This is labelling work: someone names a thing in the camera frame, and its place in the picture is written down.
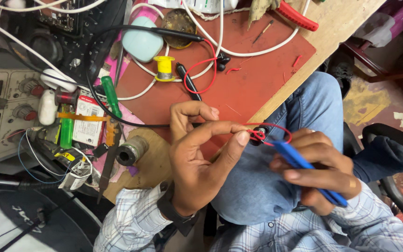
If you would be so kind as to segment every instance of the red wire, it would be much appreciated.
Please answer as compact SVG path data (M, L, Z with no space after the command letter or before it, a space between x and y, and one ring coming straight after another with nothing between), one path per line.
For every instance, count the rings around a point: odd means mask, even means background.
M268 122L261 122L261 123L258 123L258 122L249 122L249 123L243 123L242 125L268 125L268 126L273 126L273 127L278 128L278 129L282 129L283 131L285 131L285 132L287 133L287 135L288 135L288 140L285 142L286 144L290 143L290 141L292 140L292 134L291 134L291 132L290 132L288 129L286 129L286 128L284 128L284 127L281 127L281 126L279 126L279 125L277 125L277 124L268 123ZM261 141L262 141L264 144L266 144L266 145L274 146L274 145L271 144L271 143L264 142L264 139L265 139L265 134L264 134L264 132L257 131L257 130L252 130L252 129L247 130L247 132L253 133L254 136L255 136L255 137L250 137L250 139L253 139L253 140L256 140L256 141L260 141L260 140L261 140Z
M210 89L210 87L212 86L212 83L214 83L215 74L216 74L216 72L217 72L217 62L216 62L217 57L216 57L216 55L215 55L214 46L212 46L211 42L209 42L207 39L205 39L204 41L210 45L210 47L211 47L211 49L212 49L212 54L214 55L214 58L200 61L199 63L197 63L197 64L191 66L191 67L187 70L186 74L184 75L184 78L183 78L184 87L185 87L189 92L191 92L191 93L193 93L193 94L201 94L201 93L204 93L204 92L208 91L208 89ZM201 63L205 63L205 62L208 62L208 61L211 61L211 60L214 60L214 77L212 78L211 84L209 84L209 86L208 86L205 90L202 90L202 91L194 92L194 91L190 90L190 89L188 88L188 85L186 84L186 76L188 75L189 71L191 71L192 68L194 68L195 66L198 66L198 65L201 64Z
M293 64L292 67L295 67L296 64L298 64L298 61L299 61L299 59L300 59L301 57L302 57L302 55L299 55L299 56L296 58L296 60L295 60L295 62L294 62L294 64Z
M231 69L229 69L229 70L227 71L226 74L229 74L229 72L231 72L231 71L239 71L240 69L242 69L242 68L231 68Z
M6 139L8 139L8 138L11 137L11 136L14 136L14 135L16 135L16 134L18 134L18 133L21 133L21 132L24 132L24 131L26 131L26 130L23 129L23 130L21 130L21 131L18 131L18 132L16 132L16 133L13 133L13 134L9 135L8 137L4 138L3 140L1 140L1 142L4 141L4 140L6 140Z

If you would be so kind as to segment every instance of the hand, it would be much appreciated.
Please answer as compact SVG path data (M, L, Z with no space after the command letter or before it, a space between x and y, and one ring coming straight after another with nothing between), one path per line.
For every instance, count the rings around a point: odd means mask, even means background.
M360 193L361 183L352 173L352 160L337 151L322 132L300 129L293 133L290 144L316 169L293 169L279 154L274 156L270 169L302 186L301 203L312 212L328 215L335 208L316 188L339 192L347 200Z
M190 123L199 115L207 122L193 129ZM204 102L188 101L171 106L169 155L175 182L172 204L182 216L192 215L217 195L249 141L247 127L218 119L219 111ZM205 160L200 145L214 135L229 133L234 135L218 159L214 163Z

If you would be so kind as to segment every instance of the shirt sleeve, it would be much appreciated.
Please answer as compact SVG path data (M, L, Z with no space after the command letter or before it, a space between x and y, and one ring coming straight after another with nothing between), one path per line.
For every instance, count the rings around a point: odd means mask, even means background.
M395 217L363 182L361 193L336 207L330 217L350 240L350 247L362 251L403 251L403 223Z
M155 251L154 235L172 223L161 215L156 204L163 193L160 185L146 190L122 189L115 208L105 217L94 251Z

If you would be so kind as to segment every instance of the wrist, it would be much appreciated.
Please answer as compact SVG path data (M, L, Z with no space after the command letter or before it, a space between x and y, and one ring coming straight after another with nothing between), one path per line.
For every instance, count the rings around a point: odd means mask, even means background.
M178 214L184 217L191 216L198 211L196 209L190 209L188 207L185 207L180 198L176 195L172 197L171 203L175 208L175 210L178 212Z

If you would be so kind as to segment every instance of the pink cloth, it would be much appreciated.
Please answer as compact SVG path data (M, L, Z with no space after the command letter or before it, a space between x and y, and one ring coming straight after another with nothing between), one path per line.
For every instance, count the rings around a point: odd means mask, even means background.
M391 39L403 31L403 0L389 0L377 12L390 15L394 18L395 25L389 29L391 31Z

